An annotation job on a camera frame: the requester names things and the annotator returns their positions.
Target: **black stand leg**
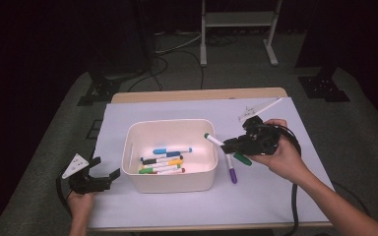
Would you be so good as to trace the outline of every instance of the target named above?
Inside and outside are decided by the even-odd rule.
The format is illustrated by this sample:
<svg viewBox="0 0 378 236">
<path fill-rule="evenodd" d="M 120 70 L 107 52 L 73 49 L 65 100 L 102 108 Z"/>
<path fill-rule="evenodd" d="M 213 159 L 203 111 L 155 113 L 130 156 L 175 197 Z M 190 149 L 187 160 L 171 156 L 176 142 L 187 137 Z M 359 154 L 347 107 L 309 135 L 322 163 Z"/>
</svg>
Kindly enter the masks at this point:
<svg viewBox="0 0 378 236">
<path fill-rule="evenodd" d="M 325 65 L 316 76 L 299 77 L 306 95 L 309 98 L 324 98 L 327 102 L 349 101 L 346 93 L 339 90 L 332 80 L 336 69 L 335 65 Z"/>
</svg>

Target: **human hand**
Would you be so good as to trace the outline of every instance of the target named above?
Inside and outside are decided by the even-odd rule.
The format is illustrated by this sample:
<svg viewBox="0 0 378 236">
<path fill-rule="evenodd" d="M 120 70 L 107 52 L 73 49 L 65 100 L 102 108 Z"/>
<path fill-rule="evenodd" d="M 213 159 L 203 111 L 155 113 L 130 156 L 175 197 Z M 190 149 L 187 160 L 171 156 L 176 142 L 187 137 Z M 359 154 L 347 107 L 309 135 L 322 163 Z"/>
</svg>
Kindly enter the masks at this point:
<svg viewBox="0 0 378 236">
<path fill-rule="evenodd" d="M 72 226 L 70 235 L 86 235 L 89 219 L 94 208 L 95 193 L 84 195 L 72 191 L 67 198 L 70 211 L 72 212 Z"/>
<path fill-rule="evenodd" d="M 286 121 L 280 119 L 271 119 L 264 123 L 287 127 Z M 285 136 L 281 136 L 279 146 L 274 154 L 250 155 L 248 157 L 268 166 L 271 171 L 295 184 L 304 175 L 310 173 L 294 145 Z"/>
</svg>

